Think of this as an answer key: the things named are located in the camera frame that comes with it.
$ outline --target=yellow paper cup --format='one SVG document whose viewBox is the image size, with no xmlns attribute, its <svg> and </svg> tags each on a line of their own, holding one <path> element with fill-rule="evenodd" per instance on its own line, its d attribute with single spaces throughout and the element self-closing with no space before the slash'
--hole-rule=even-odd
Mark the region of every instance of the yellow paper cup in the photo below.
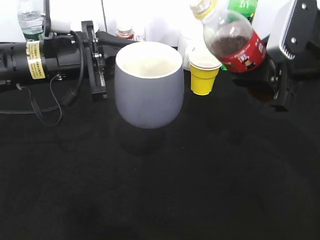
<svg viewBox="0 0 320 240">
<path fill-rule="evenodd" d="M 196 49 L 189 56 L 191 90 L 200 96 L 211 93 L 221 62 L 208 49 Z"/>
</svg>

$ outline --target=yellow sticker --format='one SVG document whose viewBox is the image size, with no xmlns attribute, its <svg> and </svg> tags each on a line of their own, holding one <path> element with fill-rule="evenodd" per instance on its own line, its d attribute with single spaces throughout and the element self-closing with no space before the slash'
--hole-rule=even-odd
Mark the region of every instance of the yellow sticker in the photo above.
<svg viewBox="0 0 320 240">
<path fill-rule="evenodd" d="M 40 41 L 30 41 L 26 44 L 26 58 L 33 79 L 45 79 L 45 71 L 41 61 Z"/>
</svg>

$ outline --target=gray mug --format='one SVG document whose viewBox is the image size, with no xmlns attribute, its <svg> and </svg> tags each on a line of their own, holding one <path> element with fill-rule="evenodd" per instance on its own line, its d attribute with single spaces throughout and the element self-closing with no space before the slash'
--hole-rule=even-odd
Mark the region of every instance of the gray mug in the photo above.
<svg viewBox="0 0 320 240">
<path fill-rule="evenodd" d="M 159 42 L 136 42 L 115 59 L 115 103 L 120 115 L 142 129 L 161 128 L 179 114 L 184 101 L 182 57 Z"/>
</svg>

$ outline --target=soda bottle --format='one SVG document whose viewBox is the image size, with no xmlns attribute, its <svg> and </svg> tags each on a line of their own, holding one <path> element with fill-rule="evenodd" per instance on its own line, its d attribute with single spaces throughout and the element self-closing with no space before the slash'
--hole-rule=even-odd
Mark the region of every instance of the soda bottle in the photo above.
<svg viewBox="0 0 320 240">
<path fill-rule="evenodd" d="M 258 0 L 229 0 L 228 8 L 242 14 L 252 24 L 257 6 Z"/>
<path fill-rule="evenodd" d="M 233 73 L 245 73 L 266 59 L 266 47 L 250 22 L 240 13 L 217 9 L 218 0 L 193 0 L 190 8 L 202 21 L 208 50 Z"/>
<path fill-rule="evenodd" d="M 17 17 L 27 41 L 41 41 L 43 31 L 43 0 L 18 0 Z"/>
</svg>

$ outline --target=plastic bottle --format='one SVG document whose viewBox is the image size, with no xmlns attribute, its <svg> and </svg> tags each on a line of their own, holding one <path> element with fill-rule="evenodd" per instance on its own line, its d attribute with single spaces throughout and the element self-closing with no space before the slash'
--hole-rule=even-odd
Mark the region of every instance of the plastic bottle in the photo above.
<svg viewBox="0 0 320 240">
<path fill-rule="evenodd" d="M 42 12 L 42 0 L 18 0 L 17 17 L 24 38 L 27 41 L 41 41 L 44 39 Z"/>
<path fill-rule="evenodd" d="M 125 19 L 117 19 L 116 21 L 116 36 L 118 38 L 134 40 L 135 32 L 133 25 Z"/>
<path fill-rule="evenodd" d="M 137 42 L 145 42 L 146 41 L 146 28 L 143 24 L 136 24 L 134 29 L 134 40 Z"/>
<path fill-rule="evenodd" d="M 245 16 L 252 24 L 257 10 L 257 0 L 229 0 L 228 8 Z"/>
<path fill-rule="evenodd" d="M 233 73 L 260 66 L 267 51 L 250 22 L 240 13 L 216 9 L 217 0 L 194 0 L 191 10 L 202 21 L 206 47 Z"/>
</svg>

